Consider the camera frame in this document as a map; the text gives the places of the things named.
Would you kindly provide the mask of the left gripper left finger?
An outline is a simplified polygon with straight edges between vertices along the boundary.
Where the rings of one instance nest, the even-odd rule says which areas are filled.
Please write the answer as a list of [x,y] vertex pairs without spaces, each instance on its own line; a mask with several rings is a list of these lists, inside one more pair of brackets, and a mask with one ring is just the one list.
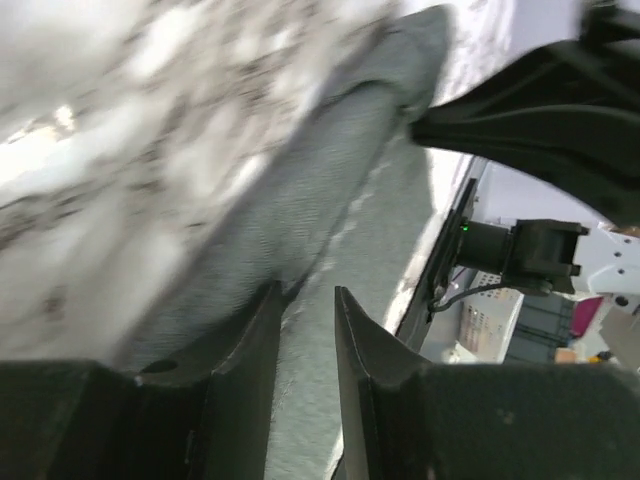
[[94,361],[1,366],[5,479],[260,479],[283,296],[278,284],[139,373]]

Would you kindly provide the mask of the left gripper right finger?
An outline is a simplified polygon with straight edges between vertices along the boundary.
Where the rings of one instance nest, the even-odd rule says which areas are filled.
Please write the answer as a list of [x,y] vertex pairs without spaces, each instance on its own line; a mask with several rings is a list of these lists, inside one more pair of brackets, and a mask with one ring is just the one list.
[[635,479],[639,380],[610,364],[434,364],[343,287],[335,334],[350,479]]

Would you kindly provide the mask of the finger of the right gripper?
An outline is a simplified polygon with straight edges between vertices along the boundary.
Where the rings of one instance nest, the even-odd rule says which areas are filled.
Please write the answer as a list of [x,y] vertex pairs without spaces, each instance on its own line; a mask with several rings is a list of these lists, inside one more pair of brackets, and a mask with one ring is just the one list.
[[618,226],[639,222],[639,15],[584,1],[577,38],[540,46],[411,126],[422,146],[543,180]]

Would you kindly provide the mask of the grey cloth napkin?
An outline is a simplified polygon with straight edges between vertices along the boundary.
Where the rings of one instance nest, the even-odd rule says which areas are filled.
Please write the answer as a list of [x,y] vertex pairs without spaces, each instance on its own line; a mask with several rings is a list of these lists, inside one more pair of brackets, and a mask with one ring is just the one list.
[[383,312],[431,212],[428,161],[406,126],[431,102],[449,47],[432,7],[395,20],[342,67],[320,105],[230,212],[134,345],[140,372],[231,319],[259,290],[283,296],[260,479],[320,479],[340,427],[333,289]]

